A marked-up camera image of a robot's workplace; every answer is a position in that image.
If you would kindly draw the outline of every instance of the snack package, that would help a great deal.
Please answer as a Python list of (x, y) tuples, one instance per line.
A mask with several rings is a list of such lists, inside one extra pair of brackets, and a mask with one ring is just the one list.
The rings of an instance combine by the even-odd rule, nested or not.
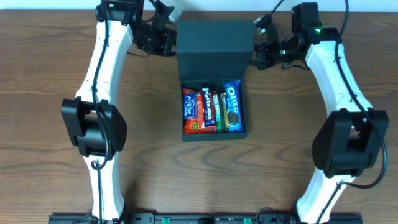
[(197, 116), (197, 96), (194, 93), (184, 95), (184, 121), (188, 119), (195, 119)]
[(216, 125), (215, 110), (213, 107), (213, 97), (211, 96), (211, 87), (206, 86), (201, 89), (203, 94), (203, 103), (205, 109), (205, 127)]
[(241, 102), (239, 99), (240, 80), (224, 83), (228, 132), (243, 131), (241, 117)]
[(223, 131), (223, 127), (221, 124), (221, 115), (220, 115), (220, 103), (218, 102), (218, 97), (217, 93), (213, 91), (213, 105), (216, 111), (216, 127), (217, 127), (217, 133), (221, 133)]
[(223, 109), (224, 109), (223, 111), (224, 111), (225, 129), (226, 129), (226, 131), (229, 132), (228, 117), (227, 117), (227, 115), (226, 115), (225, 93), (222, 93), (222, 94), (221, 94), (221, 98), (222, 98), (222, 101), (223, 101)]
[(184, 123), (184, 134), (214, 134), (216, 126), (205, 127), (205, 115), (203, 109), (203, 98), (200, 91), (183, 89), (184, 96), (187, 94), (196, 95), (196, 118), (188, 119)]

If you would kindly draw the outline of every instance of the wooden surface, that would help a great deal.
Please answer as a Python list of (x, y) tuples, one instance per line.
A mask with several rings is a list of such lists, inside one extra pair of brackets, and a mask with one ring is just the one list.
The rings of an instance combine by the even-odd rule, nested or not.
[[(182, 19), (261, 15), (187, 12)], [(320, 18), (340, 27), (343, 14)], [(277, 12), (274, 21), (281, 38), (290, 36), (289, 12)], [(384, 181), (375, 189), (346, 189), (333, 209), (360, 212), (365, 223), (398, 218), (397, 21), (398, 14), (352, 13), (343, 37), (358, 85), (391, 120)], [(0, 11), (0, 223), (46, 223), (53, 212), (92, 208), (88, 169), (70, 143), (60, 105), (84, 79), (95, 25), (93, 11)], [(127, 56), (118, 100), (128, 125), (120, 175), (129, 211), (291, 208), (314, 170), (311, 145), (326, 120), (320, 90), (311, 72), (279, 66), (248, 68), (244, 87), (247, 139), (182, 143), (176, 58)], [(379, 160), (356, 182), (373, 181), (380, 166)]]

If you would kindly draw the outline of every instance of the blue oreo package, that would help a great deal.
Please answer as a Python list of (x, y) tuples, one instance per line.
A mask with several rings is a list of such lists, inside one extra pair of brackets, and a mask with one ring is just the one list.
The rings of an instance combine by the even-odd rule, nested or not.
[(241, 101), (239, 99), (240, 86), (240, 80), (224, 83), (228, 132), (243, 131)]
[(211, 97), (211, 86), (201, 89), (203, 93), (203, 109), (205, 110), (205, 127), (216, 125), (213, 98)]
[(196, 116), (196, 103), (197, 96), (195, 94), (184, 95), (184, 120), (195, 119)]

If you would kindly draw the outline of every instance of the open box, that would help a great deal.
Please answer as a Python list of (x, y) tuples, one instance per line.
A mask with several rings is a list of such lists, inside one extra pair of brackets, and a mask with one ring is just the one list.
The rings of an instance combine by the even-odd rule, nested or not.
[(198, 91), (203, 86), (211, 85), (217, 93), (223, 93), (224, 82), (240, 80), (239, 97), (244, 129), (238, 133), (184, 134), (182, 116), (182, 141), (244, 139), (248, 135), (243, 78), (253, 52), (253, 21), (181, 21), (177, 24), (182, 111), (183, 88)]

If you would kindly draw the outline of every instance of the box flap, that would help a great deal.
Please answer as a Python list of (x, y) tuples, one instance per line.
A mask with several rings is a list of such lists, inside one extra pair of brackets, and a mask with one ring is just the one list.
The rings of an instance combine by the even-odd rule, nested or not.
[(180, 80), (243, 79), (254, 52), (253, 21), (180, 21)]

